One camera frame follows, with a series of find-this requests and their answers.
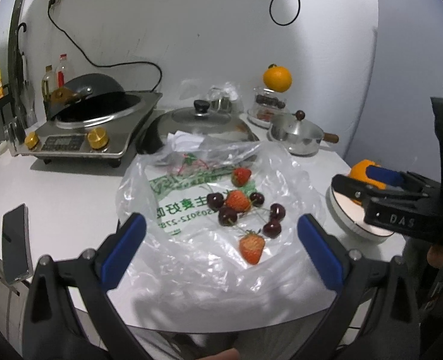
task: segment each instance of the finger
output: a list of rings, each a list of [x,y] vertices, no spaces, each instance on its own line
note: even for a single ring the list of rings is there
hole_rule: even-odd
[[[430,247],[426,260],[433,268],[443,268],[443,246],[433,245]]]
[[[226,350],[215,356],[203,357],[199,360],[240,360],[240,354],[236,349]]]

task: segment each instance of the hook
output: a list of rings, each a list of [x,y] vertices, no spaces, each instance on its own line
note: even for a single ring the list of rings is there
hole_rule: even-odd
[[[20,34],[20,28],[23,28],[23,32],[26,32],[26,23],[22,22],[18,25],[18,29],[16,30],[16,49],[18,50],[18,54],[20,54],[20,43],[18,36]]]

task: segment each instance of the plastic bag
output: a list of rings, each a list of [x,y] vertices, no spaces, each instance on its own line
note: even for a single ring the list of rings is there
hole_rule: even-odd
[[[240,114],[244,111],[241,100],[240,88],[232,82],[227,82],[221,88],[212,86],[206,95],[211,102],[212,109],[225,111],[232,114]]]
[[[120,221],[139,212],[148,224],[127,270],[136,298],[178,310],[193,304],[209,309],[210,304],[219,307],[224,300],[235,300],[242,310],[243,303],[252,306],[255,297],[274,288],[294,291],[313,275],[296,225],[309,212],[323,224],[325,212],[308,174],[286,149],[273,142],[216,145],[206,138],[190,146],[181,140],[172,137],[157,154],[137,156],[117,192]],[[253,173],[246,193],[257,190],[265,196],[263,207],[280,203],[287,213],[280,236],[265,239],[255,266],[241,257],[238,243],[245,230],[257,231],[268,221],[268,211],[252,208],[236,226],[222,227],[217,213],[206,206],[211,191],[226,195],[236,189],[230,175],[238,166]]]

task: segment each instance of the saucepan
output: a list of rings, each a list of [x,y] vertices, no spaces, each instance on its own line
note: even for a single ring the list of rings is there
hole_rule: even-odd
[[[338,143],[338,135],[325,133],[319,126],[305,119],[303,111],[296,114],[275,115],[268,129],[268,139],[280,142],[291,154],[314,155],[322,140]]]

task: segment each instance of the gold knob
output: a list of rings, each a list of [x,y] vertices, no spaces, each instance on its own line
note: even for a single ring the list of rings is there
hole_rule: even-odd
[[[108,145],[109,137],[103,127],[97,127],[88,133],[88,142],[92,149],[103,149]]]
[[[30,132],[25,138],[25,145],[29,150],[33,149],[40,142],[38,134],[34,131]]]

